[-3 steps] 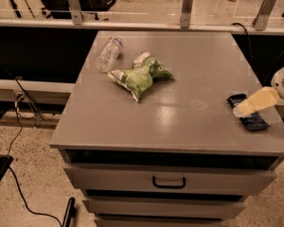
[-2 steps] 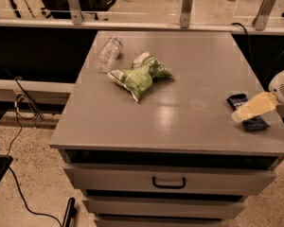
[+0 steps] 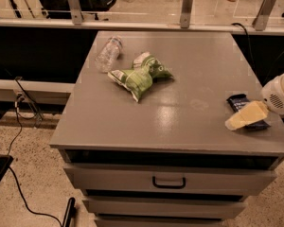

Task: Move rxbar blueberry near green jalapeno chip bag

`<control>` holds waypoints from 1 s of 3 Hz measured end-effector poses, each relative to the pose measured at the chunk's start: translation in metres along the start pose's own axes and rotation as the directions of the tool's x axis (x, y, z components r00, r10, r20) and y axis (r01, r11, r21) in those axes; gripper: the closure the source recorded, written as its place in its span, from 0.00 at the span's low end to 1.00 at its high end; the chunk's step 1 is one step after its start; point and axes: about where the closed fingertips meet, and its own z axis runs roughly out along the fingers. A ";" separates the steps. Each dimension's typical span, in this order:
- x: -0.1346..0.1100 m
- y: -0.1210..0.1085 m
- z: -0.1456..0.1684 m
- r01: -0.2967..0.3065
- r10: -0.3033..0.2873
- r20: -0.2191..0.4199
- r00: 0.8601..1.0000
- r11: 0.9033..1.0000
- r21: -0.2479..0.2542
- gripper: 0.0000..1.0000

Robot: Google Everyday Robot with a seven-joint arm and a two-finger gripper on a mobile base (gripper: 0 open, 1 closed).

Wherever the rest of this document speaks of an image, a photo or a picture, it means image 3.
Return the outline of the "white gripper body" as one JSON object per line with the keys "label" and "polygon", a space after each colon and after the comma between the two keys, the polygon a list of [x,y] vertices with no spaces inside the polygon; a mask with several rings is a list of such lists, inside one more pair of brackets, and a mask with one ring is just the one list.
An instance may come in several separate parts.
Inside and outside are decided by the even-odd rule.
{"label": "white gripper body", "polygon": [[284,74],[269,81],[262,88],[261,95],[270,111],[284,114]]}

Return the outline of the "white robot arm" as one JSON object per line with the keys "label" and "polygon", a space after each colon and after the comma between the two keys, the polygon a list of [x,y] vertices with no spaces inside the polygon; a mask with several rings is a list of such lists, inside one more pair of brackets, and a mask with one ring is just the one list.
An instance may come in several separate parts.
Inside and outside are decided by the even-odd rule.
{"label": "white robot arm", "polygon": [[261,90],[262,100],[245,104],[224,123],[230,131],[254,124],[268,117],[269,112],[284,114],[284,73],[265,84]]}

